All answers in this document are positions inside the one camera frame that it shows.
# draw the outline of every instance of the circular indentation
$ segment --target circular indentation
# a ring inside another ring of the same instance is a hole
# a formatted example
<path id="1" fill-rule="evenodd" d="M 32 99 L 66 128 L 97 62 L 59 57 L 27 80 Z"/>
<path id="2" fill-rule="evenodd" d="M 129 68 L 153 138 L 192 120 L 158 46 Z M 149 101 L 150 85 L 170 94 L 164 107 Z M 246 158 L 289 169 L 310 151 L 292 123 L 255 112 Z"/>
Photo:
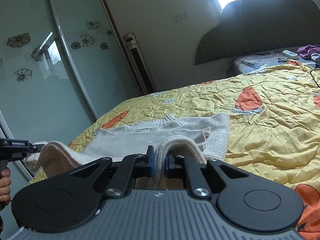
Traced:
<path id="1" fill-rule="evenodd" d="M 205 197 L 209 195 L 209 190 L 205 188 L 196 188 L 193 193 L 198 197 Z"/>
<path id="2" fill-rule="evenodd" d="M 107 189 L 107 194 L 110 197 L 118 197 L 122 194 L 122 191 L 118 188 L 109 188 L 109 189 Z"/>
<path id="3" fill-rule="evenodd" d="M 244 202 L 252 209 L 270 211 L 281 204 L 281 198 L 268 190 L 253 190 L 244 195 Z"/>
<path id="4" fill-rule="evenodd" d="M 42 210 L 56 211 L 65 208 L 71 201 L 72 196 L 69 192 L 62 189 L 52 189 L 39 193 L 35 204 Z"/>

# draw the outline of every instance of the gray headboard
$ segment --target gray headboard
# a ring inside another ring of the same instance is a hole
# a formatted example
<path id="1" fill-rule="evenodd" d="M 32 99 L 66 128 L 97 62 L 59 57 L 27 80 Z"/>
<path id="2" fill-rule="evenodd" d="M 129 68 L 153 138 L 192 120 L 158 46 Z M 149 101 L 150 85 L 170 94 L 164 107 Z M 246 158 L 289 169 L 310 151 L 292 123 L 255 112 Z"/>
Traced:
<path id="1" fill-rule="evenodd" d="M 312 0 L 240 0 L 200 41 L 195 65 L 269 49 L 320 43 L 320 10 Z"/>

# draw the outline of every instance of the gray ribbed panel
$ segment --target gray ribbed panel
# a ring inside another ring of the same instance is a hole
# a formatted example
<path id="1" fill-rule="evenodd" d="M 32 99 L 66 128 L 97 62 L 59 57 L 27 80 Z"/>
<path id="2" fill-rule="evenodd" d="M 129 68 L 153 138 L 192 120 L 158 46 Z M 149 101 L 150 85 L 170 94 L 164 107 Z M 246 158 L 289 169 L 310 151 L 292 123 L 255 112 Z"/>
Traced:
<path id="1" fill-rule="evenodd" d="M 44 234 L 23 229 L 14 240 L 302 240 L 294 230 L 255 235 L 233 228 L 208 201 L 185 190 L 138 190 L 108 200 L 90 222 L 64 233 Z"/>

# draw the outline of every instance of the white remote control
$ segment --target white remote control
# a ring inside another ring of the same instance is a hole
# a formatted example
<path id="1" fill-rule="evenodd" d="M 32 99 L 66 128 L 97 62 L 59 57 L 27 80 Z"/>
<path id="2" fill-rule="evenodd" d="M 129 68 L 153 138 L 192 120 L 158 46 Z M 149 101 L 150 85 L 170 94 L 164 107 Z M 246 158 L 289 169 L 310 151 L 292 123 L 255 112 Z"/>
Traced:
<path id="1" fill-rule="evenodd" d="M 299 55 L 289 50 L 282 51 L 282 54 L 288 58 L 298 59 Z"/>

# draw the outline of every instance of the metal screw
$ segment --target metal screw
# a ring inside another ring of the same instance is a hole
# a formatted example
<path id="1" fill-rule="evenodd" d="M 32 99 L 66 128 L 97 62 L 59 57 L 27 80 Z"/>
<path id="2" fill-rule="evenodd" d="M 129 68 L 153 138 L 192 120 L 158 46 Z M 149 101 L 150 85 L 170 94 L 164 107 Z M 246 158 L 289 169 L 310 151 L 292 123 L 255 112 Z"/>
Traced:
<path id="1" fill-rule="evenodd" d="M 122 191 L 118 188 L 109 188 L 109 189 L 107 189 L 107 194 L 110 197 L 118 197 L 122 194 Z"/>
<path id="2" fill-rule="evenodd" d="M 198 197 L 205 197 L 207 195 L 209 195 L 209 190 L 205 189 L 205 188 L 196 188 L 193 193 L 198 196 Z"/>

